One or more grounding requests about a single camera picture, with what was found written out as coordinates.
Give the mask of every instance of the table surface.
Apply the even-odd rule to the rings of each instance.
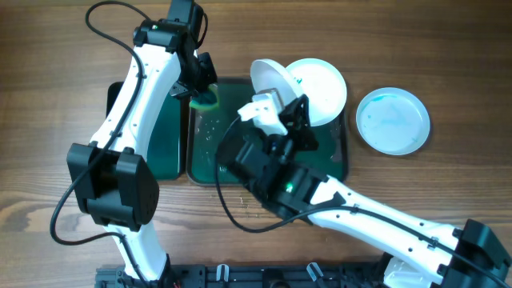
[[[168,9],[163,0],[131,2],[152,18]],[[48,232],[70,184],[66,153],[100,127],[107,88],[124,79],[130,63],[127,52],[86,28],[92,3],[0,0],[0,287],[91,286],[96,268],[122,264],[111,239],[67,247]],[[420,218],[460,227],[468,218],[484,222],[512,252],[512,2],[201,4],[210,19],[202,50],[211,53],[219,76],[248,76],[258,58],[283,65],[321,58],[339,69],[348,84],[347,185]],[[111,6],[91,21],[130,43],[141,18]],[[385,86],[416,94],[430,113],[431,138],[410,156],[370,149],[355,127],[358,103]],[[381,254],[304,223],[243,233],[215,191],[186,176],[160,189],[154,221],[175,264],[363,261]],[[226,198],[243,224],[277,221],[241,188],[226,188]],[[58,221],[60,235],[79,239],[101,231],[72,196]]]

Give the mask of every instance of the brown tabletop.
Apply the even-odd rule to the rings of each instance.
[[[165,17],[168,4],[157,2],[138,7]],[[112,239],[66,247],[48,232],[70,184],[66,153],[100,127],[106,90],[125,78],[130,63],[127,52],[87,29],[84,14],[92,3],[0,1],[0,287],[92,286],[96,268],[122,264]],[[512,2],[201,4],[210,19],[202,50],[211,53],[219,76],[248,76],[258,58],[283,65],[321,58],[339,69],[349,88],[347,185],[421,218],[456,226],[468,218],[484,222],[512,252]],[[117,6],[91,19],[128,43],[141,20]],[[359,101],[384,86],[412,92],[430,113],[431,139],[415,154],[388,157],[358,135]],[[248,226],[277,221],[241,188],[226,188],[226,198]],[[225,216],[216,192],[186,176],[161,183],[154,220],[175,264],[363,261],[381,254],[304,223],[243,233]],[[71,196],[58,231],[79,239],[102,228]]]

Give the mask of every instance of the light blue plate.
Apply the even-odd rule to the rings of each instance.
[[[390,155],[416,151],[430,132],[430,118],[423,103],[399,88],[381,88],[365,96],[356,122],[370,146]]]

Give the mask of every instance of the wood grain surface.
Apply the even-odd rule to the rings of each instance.
[[[92,286],[96,268],[122,264],[111,239],[66,247],[48,232],[70,184],[66,153],[100,127],[107,88],[130,63],[127,52],[86,28],[92,2],[0,1],[0,287]],[[166,1],[133,2],[152,18],[168,10]],[[512,252],[511,1],[209,0],[203,7],[210,28],[202,49],[220,76],[247,76],[257,58],[283,65],[321,58],[339,69],[349,87],[350,187],[421,218],[484,222]],[[104,7],[91,21],[131,42],[141,18]],[[416,154],[387,157],[358,136],[357,104],[384,86],[416,94],[430,113],[431,138]],[[277,221],[242,189],[226,188],[226,198],[248,226]],[[359,261],[381,253],[303,223],[243,233],[215,191],[186,176],[161,183],[154,219],[175,264]],[[60,235],[101,231],[72,195]]]

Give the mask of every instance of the cable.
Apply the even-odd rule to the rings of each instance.
[[[235,120],[232,121],[232,123],[230,124],[230,126],[228,127],[228,129],[226,130],[224,135],[222,136],[221,142],[224,141],[224,139],[226,138],[226,136],[228,135],[230,130],[233,129],[234,125],[238,121],[240,121],[240,116],[238,116]],[[421,234],[421,233],[417,232],[416,230],[414,230],[414,229],[412,229],[412,228],[410,228],[408,226],[405,226],[405,225],[401,224],[400,222],[397,222],[397,221],[395,221],[395,220],[393,220],[391,218],[388,218],[386,216],[380,215],[380,214],[375,213],[373,211],[364,210],[364,209],[361,209],[361,208],[358,208],[358,207],[338,206],[338,207],[319,208],[319,209],[314,209],[314,210],[309,210],[309,211],[306,211],[306,212],[302,212],[300,214],[297,214],[297,215],[293,216],[292,218],[288,218],[287,220],[282,220],[280,222],[277,222],[277,223],[272,224],[272,225],[267,226],[267,227],[258,228],[258,229],[247,228],[244,225],[242,225],[242,224],[240,224],[239,222],[236,221],[236,219],[233,217],[233,215],[229,211],[229,209],[228,209],[228,207],[226,205],[226,201],[224,200],[224,197],[222,196],[220,182],[218,180],[217,153],[215,154],[215,157],[214,157],[214,180],[215,180],[215,187],[217,188],[218,198],[219,198],[219,200],[220,200],[220,202],[222,204],[222,208],[224,208],[224,211],[226,212],[227,217],[231,220],[233,225],[235,225],[237,228],[239,228],[242,231],[245,231],[245,232],[248,232],[248,233],[255,233],[255,234],[265,233],[265,232],[268,232],[268,231],[271,231],[271,230],[283,227],[283,226],[285,226],[287,224],[290,224],[290,223],[292,223],[295,220],[302,219],[302,218],[307,217],[307,216],[312,215],[312,214],[316,214],[316,213],[320,213],[320,212],[326,212],[326,211],[337,210],[337,211],[349,211],[349,212],[355,213],[355,214],[360,213],[360,214],[364,214],[364,215],[376,218],[378,220],[381,220],[383,222],[391,224],[391,225],[393,225],[393,226],[395,226],[395,227],[397,227],[397,228],[399,228],[401,230],[404,230],[405,232],[407,232],[409,234],[412,234],[413,236],[418,237],[420,240],[425,241],[425,242],[427,242],[427,243],[429,243],[429,244],[431,244],[431,245],[433,245],[435,247],[438,247],[439,249],[441,249],[441,250],[447,252],[448,254],[452,255],[454,258],[464,262],[465,264],[467,264],[468,266],[470,266],[471,268],[473,268],[474,270],[476,270],[480,274],[483,274],[483,275],[487,276],[488,278],[490,278],[491,280],[493,280],[494,282],[496,282],[496,284],[498,284],[500,287],[511,288],[503,280],[498,278],[496,275],[492,274],[491,272],[489,272],[487,270],[482,269],[481,267],[479,267],[478,265],[473,263],[468,258],[465,258],[465,257],[461,256],[460,254],[457,254],[454,250],[452,250],[448,246],[445,246],[445,245],[443,245],[443,244],[441,244],[441,243],[439,243],[439,242],[437,242],[437,241],[435,241],[435,240],[425,236],[424,234]]]
[[[206,32],[208,31],[208,15],[206,15],[206,13],[203,13],[203,15],[205,17],[205,30],[202,32],[201,40],[199,40],[196,49],[199,49],[199,47],[201,47],[202,42],[205,40]]]
[[[123,112],[121,118],[119,119],[119,123],[116,125],[112,135],[110,136],[109,141],[105,144],[103,149],[101,149],[101,151],[98,153],[98,155],[96,155],[96,157],[94,157],[94,159],[90,162],[88,167],[86,169],[84,169],[84,171],[82,171],[76,177],[76,179],[71,183],[71,185],[68,187],[68,189],[66,190],[64,195],[61,197],[60,201],[58,202],[57,206],[55,207],[55,211],[54,211],[54,213],[53,213],[53,215],[51,217],[51,221],[50,221],[50,235],[51,235],[52,239],[55,240],[57,243],[65,245],[65,246],[81,245],[81,244],[85,244],[85,243],[92,242],[94,240],[97,240],[97,239],[100,239],[100,238],[104,238],[104,237],[109,237],[109,236],[119,238],[119,240],[121,241],[121,244],[123,245],[124,249],[126,250],[126,255],[128,256],[128,259],[130,260],[130,264],[134,268],[135,273],[137,274],[138,278],[142,281],[142,283],[144,284],[145,287],[150,287],[150,285],[144,279],[140,269],[138,268],[138,265],[135,263],[134,256],[131,253],[131,250],[130,250],[130,247],[128,246],[128,242],[126,241],[126,236],[125,235],[117,233],[117,232],[106,232],[106,233],[98,234],[98,235],[95,235],[95,236],[92,236],[92,237],[89,237],[89,238],[85,238],[85,239],[82,239],[82,240],[78,240],[78,241],[67,241],[67,240],[61,239],[59,236],[57,236],[57,229],[56,229],[57,218],[58,218],[58,215],[61,212],[62,207],[64,206],[64,203],[66,202],[68,197],[71,195],[71,193],[73,192],[73,190],[77,186],[77,184],[79,184],[80,181],[83,180],[84,177],[94,167],[96,167],[97,164],[99,164],[99,162],[102,159],[103,155],[105,155],[105,152],[107,152],[108,149],[110,148],[110,146],[112,146],[112,144],[114,143],[116,137],[119,135],[119,132],[121,131],[121,128],[122,128],[126,118],[128,117],[128,115],[129,115],[129,113],[131,111],[131,108],[133,107],[133,105],[135,103],[137,95],[138,95],[138,93],[139,93],[139,91],[140,91],[140,89],[142,87],[142,79],[144,77],[143,76],[144,75],[144,66],[143,66],[143,64],[141,62],[141,59],[139,58],[139,56],[135,53],[135,51],[133,49],[131,49],[127,44],[117,40],[116,38],[111,37],[111,36],[101,32],[100,30],[94,28],[90,24],[90,22],[89,22],[90,13],[94,9],[96,9],[96,8],[98,8],[100,6],[103,6],[103,5],[121,5],[121,6],[125,6],[125,7],[128,7],[130,9],[138,12],[140,15],[142,15],[147,20],[150,20],[150,18],[146,14],[144,14],[142,11],[140,11],[138,8],[132,6],[132,5],[128,4],[128,3],[124,3],[124,2],[120,2],[120,1],[103,1],[103,2],[98,2],[98,3],[94,4],[94,5],[92,5],[88,9],[88,11],[86,12],[86,25],[87,25],[87,27],[89,27],[89,29],[91,29],[96,34],[98,34],[98,35],[100,35],[100,36],[102,36],[102,37],[104,37],[104,38],[106,38],[106,39],[108,39],[108,40],[110,40],[110,41],[120,45],[125,50],[130,52],[130,54],[134,57],[134,59],[135,59],[135,61],[137,63],[137,66],[138,66],[137,83],[135,85],[134,93],[132,94],[131,99],[128,102],[128,105],[127,105],[125,111]]]

